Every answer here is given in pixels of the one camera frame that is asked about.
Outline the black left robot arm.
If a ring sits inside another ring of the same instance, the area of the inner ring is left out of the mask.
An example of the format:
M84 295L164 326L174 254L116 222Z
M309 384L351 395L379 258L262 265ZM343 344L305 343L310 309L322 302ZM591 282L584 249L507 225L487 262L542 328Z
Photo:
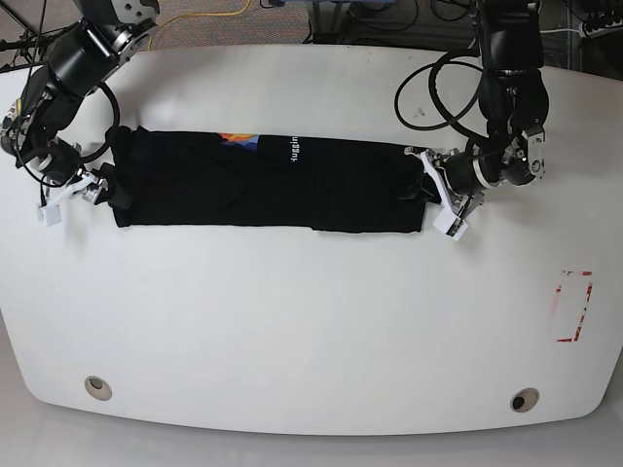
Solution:
M406 149L418 158L441 200L434 227L459 240L467 217L482 204L484 194L508 182L526 186L545 171L542 145L549 96L542 81L543 47L539 2L473 1L470 4L475 44L443 54L423 67L428 92L442 116L431 130L451 127L467 139L462 151L446 154L432 149ZM447 65L480 61L478 87L465 107L452 114L442 102L437 78Z

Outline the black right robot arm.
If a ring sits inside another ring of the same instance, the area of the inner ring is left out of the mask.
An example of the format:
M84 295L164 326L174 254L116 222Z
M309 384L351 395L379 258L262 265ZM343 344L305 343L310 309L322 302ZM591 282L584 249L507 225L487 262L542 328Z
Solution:
M88 165L108 151L120 127L120 106L106 81L155 34L160 13L156 1L79 1L76 6L81 20L60 37L46 63L29 73L1 125L2 149L39 184L38 216L48 226L60 222L61 203L75 196L93 205L129 207L113 166ZM83 155L57 135L95 90L108 98L113 122L102 145Z

